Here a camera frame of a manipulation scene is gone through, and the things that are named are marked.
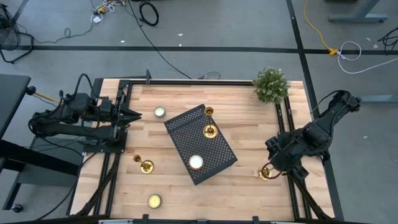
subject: brass candlestick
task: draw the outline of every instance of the brass candlestick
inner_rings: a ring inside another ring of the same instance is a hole
[[[275,169],[275,167],[272,168],[268,168],[267,166],[271,165],[270,162],[268,162],[267,164],[265,164],[261,170],[258,171],[258,176],[263,179],[263,180],[272,180],[277,178],[278,176],[280,176],[282,174],[282,171],[279,171],[279,173],[275,176],[272,175],[272,171],[273,169]]]
[[[155,165],[152,161],[146,160],[144,162],[141,162],[141,156],[139,156],[139,155],[135,155],[134,158],[132,158],[132,159],[134,162],[141,163],[140,170],[144,174],[150,174],[154,170]]]
[[[214,109],[211,107],[206,107],[205,108],[205,115],[209,119],[209,124],[205,126],[203,129],[203,134],[205,135],[206,138],[212,139],[215,138],[218,134],[217,127],[213,124],[211,124],[211,116],[213,115]]]

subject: butcher block tabletop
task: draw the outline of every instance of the butcher block tabletop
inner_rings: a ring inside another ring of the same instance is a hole
[[[104,79],[100,96],[115,100],[118,79]],[[296,128],[311,120],[302,82],[291,82],[290,105]],[[293,220],[286,176],[262,180],[257,171],[267,162],[265,141],[276,136],[279,124],[275,104],[257,99],[253,86],[228,85],[133,85],[129,109],[142,113],[142,119],[127,129],[127,143],[121,154],[111,218],[173,220]],[[194,185],[178,154],[164,121],[204,104],[214,109],[213,119],[238,158],[232,166],[204,182]],[[154,109],[162,106],[164,118]],[[286,130],[287,113],[282,106]],[[143,174],[135,155],[151,160],[154,170]],[[98,187],[104,154],[97,154],[82,167],[70,214],[78,212]],[[307,189],[329,216],[333,215],[322,162],[304,157],[309,171]],[[104,213],[108,188],[104,191],[100,213]],[[297,191],[300,214],[303,203]],[[150,208],[148,198],[157,194],[162,203]]]

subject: tea light candle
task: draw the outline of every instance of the tea light candle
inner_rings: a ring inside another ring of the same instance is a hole
[[[189,166],[192,170],[200,170],[203,167],[203,159],[198,155],[189,158]]]
[[[162,199],[160,198],[159,195],[151,195],[148,198],[148,206],[150,208],[158,208],[161,203],[162,203]]]
[[[154,113],[157,118],[164,118],[166,116],[166,110],[161,106],[156,107]]]

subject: potted plant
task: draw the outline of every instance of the potted plant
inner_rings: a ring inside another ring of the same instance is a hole
[[[253,80],[254,90],[259,99],[265,103],[280,103],[287,96],[290,85],[281,69],[266,67],[258,72]]]

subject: black perforated tray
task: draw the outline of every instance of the black perforated tray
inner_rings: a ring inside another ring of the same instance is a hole
[[[217,136],[207,139],[203,135],[203,128],[209,124],[205,105],[197,106],[164,124],[195,185],[238,161],[213,119],[211,124],[218,128]],[[198,171],[189,167],[189,158],[193,155],[203,158],[203,168]]]

